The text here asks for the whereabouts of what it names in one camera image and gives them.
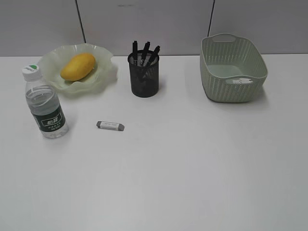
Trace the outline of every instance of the green label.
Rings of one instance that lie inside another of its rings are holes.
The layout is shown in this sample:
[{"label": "green label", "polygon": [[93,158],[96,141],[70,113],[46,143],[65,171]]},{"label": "green label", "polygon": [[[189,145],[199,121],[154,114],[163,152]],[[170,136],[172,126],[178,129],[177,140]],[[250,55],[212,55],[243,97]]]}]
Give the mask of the green label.
[{"label": "green label", "polygon": [[65,124],[65,117],[63,115],[61,106],[54,112],[48,115],[35,115],[32,114],[41,131],[52,132],[60,129]]}]

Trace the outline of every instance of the basket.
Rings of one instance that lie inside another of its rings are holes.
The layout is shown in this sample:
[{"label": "basket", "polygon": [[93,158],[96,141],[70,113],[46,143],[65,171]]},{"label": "basket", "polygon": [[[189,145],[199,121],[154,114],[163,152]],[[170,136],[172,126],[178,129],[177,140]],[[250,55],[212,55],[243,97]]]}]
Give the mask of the basket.
[{"label": "basket", "polygon": [[252,100],[268,75],[253,43],[231,34],[218,34],[202,40],[200,72],[207,97],[225,103]]}]

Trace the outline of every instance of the yellow mango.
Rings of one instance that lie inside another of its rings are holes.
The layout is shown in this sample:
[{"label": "yellow mango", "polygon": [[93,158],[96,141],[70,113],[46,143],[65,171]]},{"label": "yellow mango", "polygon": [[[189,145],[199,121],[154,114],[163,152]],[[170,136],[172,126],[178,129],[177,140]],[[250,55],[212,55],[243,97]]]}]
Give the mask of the yellow mango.
[{"label": "yellow mango", "polygon": [[85,77],[93,69],[95,58],[90,53],[75,55],[61,70],[61,77],[69,81],[77,81]]}]

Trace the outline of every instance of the bottle cap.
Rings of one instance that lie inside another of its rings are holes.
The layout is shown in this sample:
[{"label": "bottle cap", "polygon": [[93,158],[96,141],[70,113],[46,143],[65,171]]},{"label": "bottle cap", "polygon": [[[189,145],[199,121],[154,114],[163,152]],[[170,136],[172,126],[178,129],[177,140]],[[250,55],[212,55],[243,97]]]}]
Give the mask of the bottle cap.
[{"label": "bottle cap", "polygon": [[25,81],[34,81],[42,77],[40,68],[35,64],[25,66],[22,71]]}]

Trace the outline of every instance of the pen holder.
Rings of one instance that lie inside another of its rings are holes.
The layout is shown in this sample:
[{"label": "pen holder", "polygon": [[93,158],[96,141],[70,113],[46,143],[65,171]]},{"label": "pen holder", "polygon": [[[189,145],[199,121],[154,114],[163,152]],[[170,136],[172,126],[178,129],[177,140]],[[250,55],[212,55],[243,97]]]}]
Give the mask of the pen holder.
[{"label": "pen holder", "polygon": [[153,51],[148,51],[145,60],[141,58],[142,51],[138,51],[137,60],[133,59],[133,53],[128,56],[130,84],[134,95],[147,98],[158,92],[159,55],[150,65],[147,65]]}]

